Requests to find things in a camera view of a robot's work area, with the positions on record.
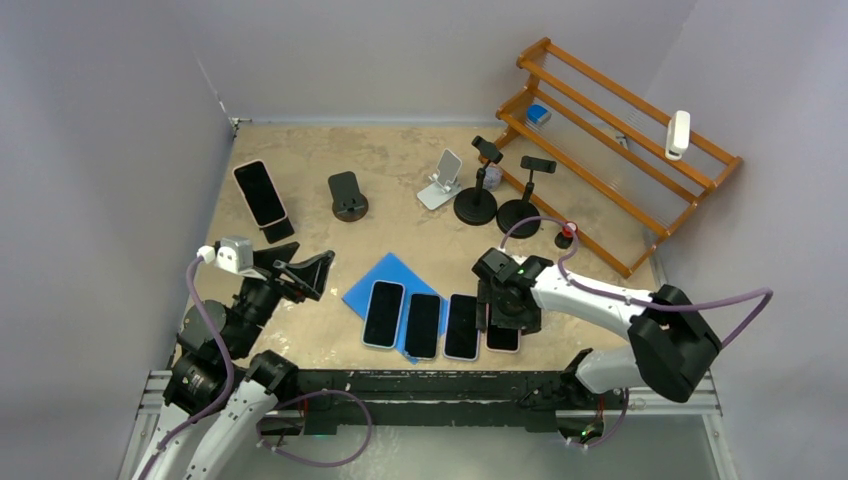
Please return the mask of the light blue phone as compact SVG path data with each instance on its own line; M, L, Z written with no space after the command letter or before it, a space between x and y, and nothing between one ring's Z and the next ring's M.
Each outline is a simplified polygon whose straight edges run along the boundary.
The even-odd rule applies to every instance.
M361 341L373 348L392 349L397 342L405 287L379 280L369 297Z

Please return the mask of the silver phone stand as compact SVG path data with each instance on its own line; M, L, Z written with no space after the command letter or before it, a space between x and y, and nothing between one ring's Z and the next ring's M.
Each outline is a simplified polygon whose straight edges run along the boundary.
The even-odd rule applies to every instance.
M462 160L453 151L443 151L435 172L429 176L430 184L417 193L418 200L427 210L437 210L459 194L461 185L458 176L462 166Z

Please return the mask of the black round phone stand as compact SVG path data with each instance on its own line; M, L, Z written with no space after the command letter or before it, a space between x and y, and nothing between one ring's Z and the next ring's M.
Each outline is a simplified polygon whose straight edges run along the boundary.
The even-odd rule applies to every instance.
M534 174L554 173L556 162L525 155L521 158L520 167L529 172L522 197L502 204L497 210L496 222L499 229L508 237L526 239L535 235L541 224L540 220L530 220L530 217L540 214L538 208L531 203L535 188Z
M482 136L475 136L471 142L483 159L483 165L477 170L475 185L463 189L453 203L456 217L471 226L482 226L495 218L498 204L494 195L484 188L487 170L491 165L497 165L503 158L498 147Z

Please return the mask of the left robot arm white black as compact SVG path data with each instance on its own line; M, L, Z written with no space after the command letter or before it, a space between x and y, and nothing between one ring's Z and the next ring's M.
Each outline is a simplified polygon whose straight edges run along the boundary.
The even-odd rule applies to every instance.
M298 366L251 350L281 301L318 301L324 293L334 251L296 262L298 248L291 242L255 250L250 240L230 236L197 250L186 272L193 304L177 335L181 354L134 478L215 479L266 413L295 402ZM240 277L231 305L201 299L201 265Z

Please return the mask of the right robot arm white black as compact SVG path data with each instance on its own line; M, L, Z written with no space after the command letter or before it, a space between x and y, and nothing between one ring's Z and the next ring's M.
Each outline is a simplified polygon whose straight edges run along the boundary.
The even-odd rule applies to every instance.
M564 372L561 392L576 407L614 389L646 387L664 399L685 403L723 346L685 293L671 285L658 291L616 289L531 255L517 261L503 250L487 250L472 271L495 326L535 334L546 312L574 316L626 340L608 351L586 349Z

